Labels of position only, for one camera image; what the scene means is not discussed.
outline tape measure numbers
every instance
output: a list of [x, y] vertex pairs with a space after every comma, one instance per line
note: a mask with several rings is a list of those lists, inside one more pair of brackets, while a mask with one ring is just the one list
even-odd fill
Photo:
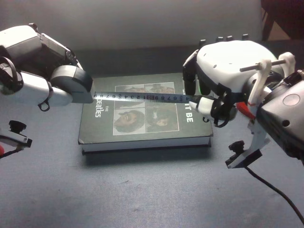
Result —
[[189, 103], [192, 96], [183, 94], [156, 94], [132, 92], [95, 92], [94, 99], [128, 102]]

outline tape measure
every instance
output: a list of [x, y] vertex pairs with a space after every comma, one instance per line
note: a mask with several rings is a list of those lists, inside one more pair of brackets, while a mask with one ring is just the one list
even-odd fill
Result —
[[183, 94], [156, 94], [132, 92], [95, 92], [94, 99], [128, 102], [189, 103], [192, 96]]

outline photograph on book cover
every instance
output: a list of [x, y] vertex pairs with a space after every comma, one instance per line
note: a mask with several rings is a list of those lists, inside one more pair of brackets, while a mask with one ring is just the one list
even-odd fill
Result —
[[146, 133], [145, 108], [114, 110], [113, 135]]
[[146, 131], [147, 133], [179, 131], [176, 105], [146, 107]]
[[[145, 84], [144, 90], [146, 93], [157, 93], [157, 94], [174, 94], [174, 83], [165, 82], [165, 83], [153, 83]], [[155, 107], [155, 106], [168, 106], [175, 105], [175, 103], [146, 103], [146, 107]]]
[[[144, 84], [141, 85], [118, 85], [115, 86], [115, 92], [133, 92], [144, 93]], [[144, 108], [144, 102], [127, 102], [127, 101], [115, 101], [115, 109], [125, 108]]]

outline screw hole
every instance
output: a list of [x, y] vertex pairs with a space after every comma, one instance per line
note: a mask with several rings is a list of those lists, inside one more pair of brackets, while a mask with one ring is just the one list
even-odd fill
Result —
[[282, 125], [283, 127], [288, 127], [290, 124], [289, 120], [283, 120]]

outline book cover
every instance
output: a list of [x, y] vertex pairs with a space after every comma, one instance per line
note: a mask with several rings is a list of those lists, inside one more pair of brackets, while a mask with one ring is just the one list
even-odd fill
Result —
[[[183, 93], [179, 73], [95, 78], [94, 84], [101, 92]], [[204, 145], [212, 134], [210, 122], [189, 104], [98, 99], [83, 106], [78, 142], [89, 152]]]

